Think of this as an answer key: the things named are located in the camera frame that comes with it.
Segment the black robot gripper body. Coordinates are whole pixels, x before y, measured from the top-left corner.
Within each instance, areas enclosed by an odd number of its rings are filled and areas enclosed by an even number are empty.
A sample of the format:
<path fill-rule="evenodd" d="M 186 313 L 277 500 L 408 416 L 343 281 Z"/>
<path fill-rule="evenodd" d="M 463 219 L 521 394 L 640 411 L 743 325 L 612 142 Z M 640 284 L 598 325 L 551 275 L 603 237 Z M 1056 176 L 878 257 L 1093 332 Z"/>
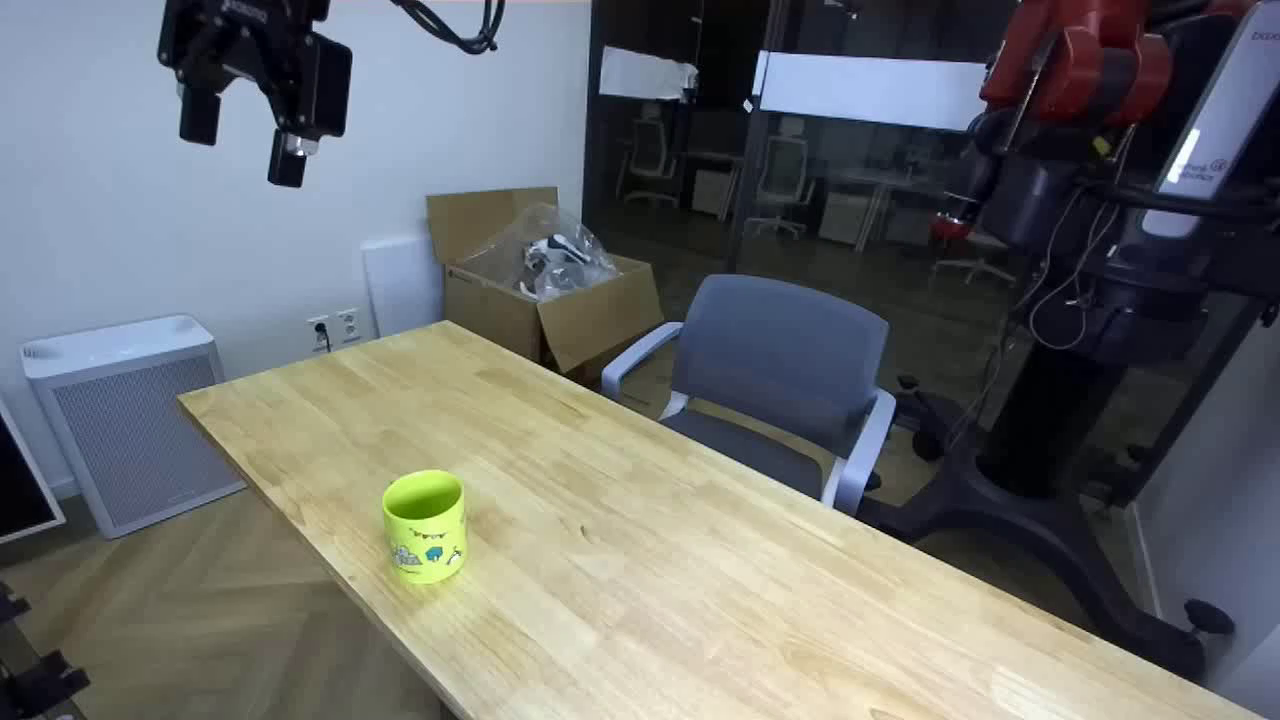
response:
<path fill-rule="evenodd" d="M 347 126 L 352 49 L 316 34 L 328 0 L 162 0 L 154 60 L 174 89 L 222 91 L 252 81 L 277 126 L 339 135 Z"/>

